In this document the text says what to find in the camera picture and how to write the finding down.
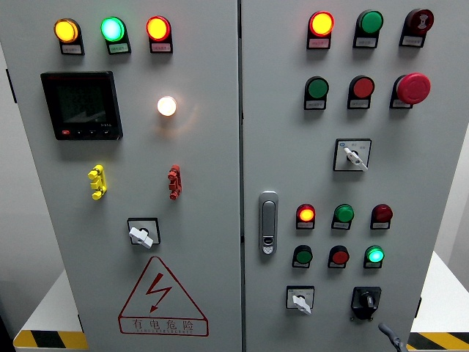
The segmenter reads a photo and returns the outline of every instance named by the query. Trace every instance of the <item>digital power meter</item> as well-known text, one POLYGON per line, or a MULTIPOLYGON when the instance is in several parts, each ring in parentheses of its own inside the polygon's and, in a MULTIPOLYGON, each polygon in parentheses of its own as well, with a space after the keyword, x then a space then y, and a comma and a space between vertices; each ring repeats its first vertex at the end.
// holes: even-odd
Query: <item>digital power meter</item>
POLYGON ((120 139, 119 107, 111 71, 41 74, 58 140, 120 139))

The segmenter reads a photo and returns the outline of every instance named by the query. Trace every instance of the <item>yellow terminal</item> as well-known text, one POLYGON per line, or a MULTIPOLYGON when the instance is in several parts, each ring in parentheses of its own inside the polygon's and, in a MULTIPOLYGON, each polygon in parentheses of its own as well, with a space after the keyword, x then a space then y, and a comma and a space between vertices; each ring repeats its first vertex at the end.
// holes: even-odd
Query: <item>yellow terminal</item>
POLYGON ((88 172, 88 178, 92 181, 90 184, 91 189, 95 191, 92 198, 94 200, 101 199, 104 193, 108 190, 103 165, 96 165, 90 172, 88 172))

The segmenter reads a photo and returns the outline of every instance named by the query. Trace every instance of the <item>green push button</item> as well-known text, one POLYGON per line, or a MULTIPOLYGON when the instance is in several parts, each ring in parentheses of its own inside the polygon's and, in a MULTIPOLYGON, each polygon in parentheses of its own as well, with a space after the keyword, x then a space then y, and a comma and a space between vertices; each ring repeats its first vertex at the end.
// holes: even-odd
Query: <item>green push button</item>
POLYGON ((334 211, 334 215, 340 222, 349 222, 353 219, 353 208, 348 204, 340 205, 334 211))
POLYGON ((301 264, 308 264, 313 259, 310 252, 301 251, 296 254, 296 260, 301 264))
POLYGON ((367 11, 361 16, 360 27, 365 33, 373 34, 383 27, 383 15, 378 11, 367 11))
POLYGON ((324 97, 329 90, 329 85, 323 78, 316 78, 309 84, 308 92, 314 99, 324 97))

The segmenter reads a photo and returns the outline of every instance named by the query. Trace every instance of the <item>white indicator light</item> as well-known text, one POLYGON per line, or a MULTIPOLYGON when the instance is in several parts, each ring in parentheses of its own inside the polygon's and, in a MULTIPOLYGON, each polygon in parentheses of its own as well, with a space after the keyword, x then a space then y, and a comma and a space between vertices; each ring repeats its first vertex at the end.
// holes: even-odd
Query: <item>white indicator light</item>
POLYGON ((176 100, 173 97, 162 97, 158 101, 158 111, 164 116, 171 116, 176 111, 176 100))

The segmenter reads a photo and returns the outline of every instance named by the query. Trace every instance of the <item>white switch handle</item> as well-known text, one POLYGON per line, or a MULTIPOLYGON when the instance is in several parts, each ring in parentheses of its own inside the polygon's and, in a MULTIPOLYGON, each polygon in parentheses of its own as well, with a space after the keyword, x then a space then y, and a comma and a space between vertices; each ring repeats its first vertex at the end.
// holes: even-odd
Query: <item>white switch handle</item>
POLYGON ((130 229, 129 236, 147 249, 150 249, 153 245, 153 240, 148 237, 148 232, 145 230, 139 230, 132 227, 130 229))
POLYGON ((363 160, 360 159, 360 157, 357 155, 357 153, 353 152, 349 148, 345 147, 344 148, 345 154, 347 154, 347 159, 349 159, 352 164, 358 166, 361 171, 368 171, 368 167, 363 163, 363 160))
POLYGON ((311 315, 311 308, 303 297, 293 296, 293 303, 300 310, 300 312, 311 315))

